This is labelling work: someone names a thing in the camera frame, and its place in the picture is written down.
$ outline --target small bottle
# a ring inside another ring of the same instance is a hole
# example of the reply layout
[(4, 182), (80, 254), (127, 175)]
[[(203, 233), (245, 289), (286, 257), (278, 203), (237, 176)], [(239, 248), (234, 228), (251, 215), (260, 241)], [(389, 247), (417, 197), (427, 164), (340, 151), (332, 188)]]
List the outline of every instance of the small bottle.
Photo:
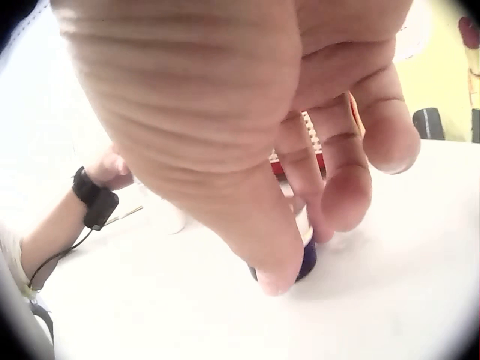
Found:
[[(293, 195), (293, 191), (285, 179), (281, 178), (279, 184), (283, 194), (288, 200), (290, 209), (295, 215), (297, 227), (303, 240), (303, 261), (297, 279), (295, 280), (295, 282), (297, 282), (307, 276), (317, 263), (317, 249), (315, 247), (313, 227), (308, 220), (307, 205), (305, 202)], [(250, 272), (253, 278), (257, 280), (255, 268), (250, 266)]]

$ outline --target white table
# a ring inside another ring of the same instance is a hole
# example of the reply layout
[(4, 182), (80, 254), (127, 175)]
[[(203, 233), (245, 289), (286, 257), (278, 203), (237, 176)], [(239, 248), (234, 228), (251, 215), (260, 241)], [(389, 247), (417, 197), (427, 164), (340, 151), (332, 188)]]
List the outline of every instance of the white table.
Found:
[(373, 170), (365, 220), (279, 298), (208, 229), (162, 236), (140, 211), (47, 281), (56, 341), (66, 359), (436, 359), (478, 325), (479, 155), (425, 141), (408, 172)]

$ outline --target black wire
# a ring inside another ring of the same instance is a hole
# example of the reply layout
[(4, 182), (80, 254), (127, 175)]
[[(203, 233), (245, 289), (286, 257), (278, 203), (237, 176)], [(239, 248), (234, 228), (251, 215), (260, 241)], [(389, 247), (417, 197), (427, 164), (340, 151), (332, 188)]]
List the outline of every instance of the black wire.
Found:
[(92, 233), (93, 229), (90, 229), (90, 231), (88, 232), (88, 234), (85, 235), (85, 237), (83, 239), (81, 239), (78, 243), (76, 243), (75, 245), (72, 245), (71, 247), (69, 247), (68, 249), (65, 249), (65, 250), (62, 250), (61, 252), (58, 252), (54, 255), (52, 255), (51, 257), (49, 257), (48, 259), (46, 259), (44, 262), (42, 262), (42, 264), (34, 271), (32, 277), (30, 278), (30, 281), (28, 283), (28, 287), (29, 288), (32, 288), (32, 282), (33, 282), (33, 279), (35, 277), (35, 275), (37, 275), (37, 273), (40, 271), (40, 269), (42, 267), (44, 267), (46, 264), (48, 264), (50, 261), (52, 261), (53, 259), (55, 259), (56, 257), (64, 257), (66, 254), (68, 254), (70, 251), (72, 251), (73, 249), (75, 249), (77, 246), (79, 246), (82, 242), (85, 241), (86, 238), (88, 238), (88, 236)]

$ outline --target cable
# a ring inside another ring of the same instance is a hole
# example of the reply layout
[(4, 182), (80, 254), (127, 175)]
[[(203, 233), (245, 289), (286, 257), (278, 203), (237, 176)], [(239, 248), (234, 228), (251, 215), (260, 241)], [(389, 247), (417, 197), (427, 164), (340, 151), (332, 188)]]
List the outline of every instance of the cable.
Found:
[[(132, 211), (129, 211), (121, 216), (116, 216), (112, 219), (110, 219), (109, 221), (107, 221), (104, 225), (107, 226), (107, 225), (110, 225), (111, 223), (117, 221), (117, 220), (120, 220), (120, 219), (123, 219), (124, 217), (127, 217), (133, 213), (136, 213), (137, 211), (139, 210), (142, 210), (143, 209), (143, 206), (139, 206), (135, 209), (133, 209)], [(28, 287), (29, 288), (32, 288), (32, 283), (33, 283), (33, 279), (35, 277), (35, 275), (37, 275), (37, 273), (40, 271), (40, 269), (42, 267), (44, 267), (46, 264), (48, 264), (50, 261), (52, 261), (53, 259), (55, 259), (56, 257), (64, 257), (65, 255), (67, 255), (70, 251), (72, 251), (73, 249), (75, 249), (77, 246), (79, 246), (82, 242), (85, 241), (86, 238), (88, 238), (88, 236), (92, 233), (93, 229), (90, 229), (90, 231), (88, 232), (88, 234), (85, 235), (85, 237), (83, 239), (81, 239), (78, 243), (76, 243), (75, 245), (69, 247), (68, 249), (65, 249), (65, 250), (62, 250), (61, 252), (58, 252), (54, 255), (52, 255), (51, 257), (49, 257), (48, 259), (46, 259), (44, 262), (42, 262), (42, 264), (40, 264), (40, 266), (34, 271), (32, 277), (30, 278), (30, 281), (28, 282)]]
[(32, 288), (32, 282), (33, 282), (33, 279), (35, 278), (35, 275), (38, 274), (38, 272), (40, 271), (40, 269), (42, 267), (44, 267), (46, 264), (48, 264), (50, 261), (52, 261), (53, 259), (55, 259), (56, 257), (64, 257), (65, 255), (67, 255), (70, 251), (72, 251), (73, 249), (75, 249), (76, 247), (78, 247), (82, 242), (85, 241), (86, 238), (88, 238), (88, 236), (92, 233), (93, 229), (90, 229), (90, 231), (88, 232), (88, 234), (85, 235), (85, 237), (83, 239), (81, 239), (78, 243), (76, 243), (75, 245), (72, 245), (71, 247), (69, 247), (68, 249), (65, 249), (65, 250), (62, 250), (61, 252), (58, 252), (54, 255), (52, 255), (51, 257), (49, 257), (48, 259), (46, 259), (44, 262), (42, 262), (42, 264), (34, 271), (32, 277), (30, 278), (30, 281), (28, 282), (28, 287), (29, 288)]

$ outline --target hand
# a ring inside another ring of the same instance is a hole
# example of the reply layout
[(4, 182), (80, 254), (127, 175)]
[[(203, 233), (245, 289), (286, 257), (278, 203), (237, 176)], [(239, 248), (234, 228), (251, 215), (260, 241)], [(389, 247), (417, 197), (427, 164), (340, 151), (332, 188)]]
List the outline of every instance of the hand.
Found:
[(133, 183), (132, 173), (114, 145), (110, 145), (100, 158), (85, 168), (85, 171), (95, 185), (112, 191), (123, 189)]
[(303, 254), (272, 148), (321, 241), (363, 218), (366, 156), (397, 173), (419, 152), (391, 62), (409, 3), (52, 0), (89, 100), (139, 180), (219, 234), (271, 295), (293, 284)]

